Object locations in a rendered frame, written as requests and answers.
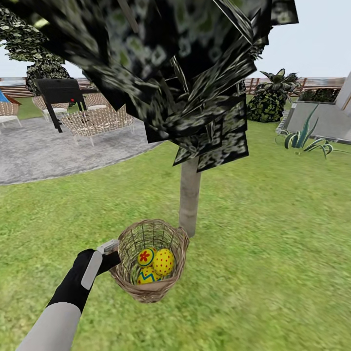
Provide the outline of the easter egg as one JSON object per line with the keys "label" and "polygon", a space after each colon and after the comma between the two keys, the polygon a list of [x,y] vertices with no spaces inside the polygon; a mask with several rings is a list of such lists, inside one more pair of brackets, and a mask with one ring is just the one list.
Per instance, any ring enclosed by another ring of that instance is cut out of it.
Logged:
{"label": "easter egg", "polygon": [[160,281],[162,276],[158,275],[152,266],[143,268],[137,275],[136,284],[141,285],[148,282]]}
{"label": "easter egg", "polygon": [[153,258],[157,251],[162,249],[162,245],[145,245],[143,243],[138,243],[136,244],[138,246],[138,249],[136,250],[135,246],[129,245],[129,254],[131,255],[130,260],[133,261],[137,258],[137,262],[134,264],[132,267],[132,270],[137,274],[139,273],[143,268],[148,267],[148,266],[153,266]]}
{"label": "easter egg", "polygon": [[162,248],[157,251],[153,258],[154,271],[160,276],[166,277],[166,275],[173,270],[174,264],[175,262],[172,251],[167,248]]}

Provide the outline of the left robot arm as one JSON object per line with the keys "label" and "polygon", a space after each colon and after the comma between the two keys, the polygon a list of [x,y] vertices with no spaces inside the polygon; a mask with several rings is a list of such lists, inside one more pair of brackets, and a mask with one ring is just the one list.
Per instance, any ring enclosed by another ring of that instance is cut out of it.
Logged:
{"label": "left robot arm", "polygon": [[95,277],[121,263],[120,245],[112,239],[78,255],[32,329],[15,351],[70,351]]}

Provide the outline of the wicker basket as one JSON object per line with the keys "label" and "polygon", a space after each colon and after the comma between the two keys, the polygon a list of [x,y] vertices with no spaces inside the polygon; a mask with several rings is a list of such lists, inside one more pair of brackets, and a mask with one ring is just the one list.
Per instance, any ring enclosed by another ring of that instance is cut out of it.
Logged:
{"label": "wicker basket", "polygon": [[[140,250],[140,248],[138,249],[138,246],[136,245],[139,243],[139,241],[136,241],[137,235],[134,233],[133,229],[144,225],[149,225],[149,230],[152,231],[150,246],[156,244],[156,230],[160,231],[160,226],[162,225],[167,228],[166,230],[169,231],[168,234],[171,236],[167,249],[172,251],[175,264],[173,266],[173,270],[166,275],[166,277],[163,276],[162,280],[137,285],[135,279],[132,279],[132,267],[137,262],[137,258],[133,261],[130,260],[131,255],[128,255],[128,245],[132,243],[131,245],[135,246],[136,250]],[[126,236],[129,236],[129,239],[125,242],[124,237]],[[177,240],[175,240],[175,237]],[[120,245],[107,252],[107,254],[110,254],[114,251],[119,251],[118,255],[120,255],[121,263],[109,270],[116,283],[141,304],[156,303],[162,300],[184,272],[186,264],[186,251],[190,244],[189,235],[185,228],[182,226],[174,228],[167,222],[160,219],[141,220],[137,223],[133,223],[131,226],[128,226],[124,231],[122,231],[118,238],[118,242]]]}

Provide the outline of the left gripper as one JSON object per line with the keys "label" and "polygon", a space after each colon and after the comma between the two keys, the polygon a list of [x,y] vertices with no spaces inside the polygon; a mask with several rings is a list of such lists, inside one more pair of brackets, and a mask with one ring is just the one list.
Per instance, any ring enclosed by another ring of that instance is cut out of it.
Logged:
{"label": "left gripper", "polygon": [[106,267],[101,272],[98,272],[97,275],[109,271],[112,267],[121,263],[120,255],[118,255],[118,253],[119,251],[114,251],[110,254],[104,255],[107,259]]}

